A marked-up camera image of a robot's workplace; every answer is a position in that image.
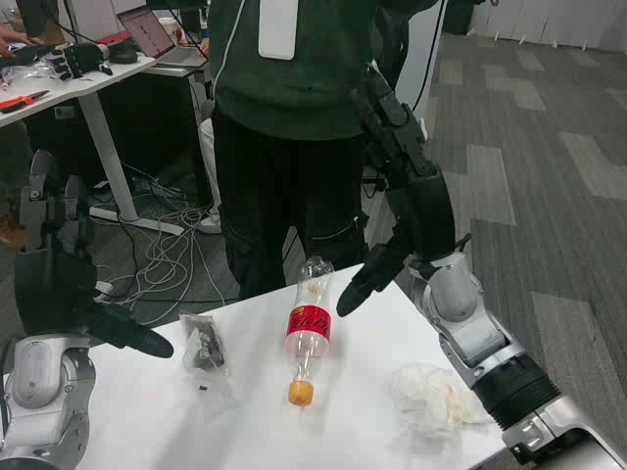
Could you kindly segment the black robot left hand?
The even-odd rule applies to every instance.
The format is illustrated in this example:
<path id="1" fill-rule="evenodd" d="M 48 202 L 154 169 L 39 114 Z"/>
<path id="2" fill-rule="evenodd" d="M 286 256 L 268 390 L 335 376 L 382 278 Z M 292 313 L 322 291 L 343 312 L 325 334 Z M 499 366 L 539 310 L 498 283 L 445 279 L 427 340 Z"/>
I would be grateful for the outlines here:
<path id="1" fill-rule="evenodd" d="M 95 301 L 87 191 L 81 178 L 66 176 L 46 150 L 34 154 L 21 192 L 20 217 L 26 241 L 16 255 L 14 287 L 28 335 L 82 333 L 119 349 L 173 356 L 172 344 L 134 321 L 125 308 Z"/>

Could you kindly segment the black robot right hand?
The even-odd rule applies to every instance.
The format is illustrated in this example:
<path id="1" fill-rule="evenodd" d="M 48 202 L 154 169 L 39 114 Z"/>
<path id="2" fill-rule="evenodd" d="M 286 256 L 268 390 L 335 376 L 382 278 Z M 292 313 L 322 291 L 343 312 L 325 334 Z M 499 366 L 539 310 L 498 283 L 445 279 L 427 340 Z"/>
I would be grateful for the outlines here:
<path id="1" fill-rule="evenodd" d="M 425 137 L 407 104 L 399 102 L 384 76 L 365 67 L 351 93 L 366 136 L 366 153 L 383 174 L 385 195 L 395 217 L 393 235 L 367 253 L 363 267 L 340 296 L 336 311 L 345 317 L 374 292 L 383 291 L 413 256 L 442 259 L 456 249 L 456 226 L 441 169 L 425 158 Z"/>

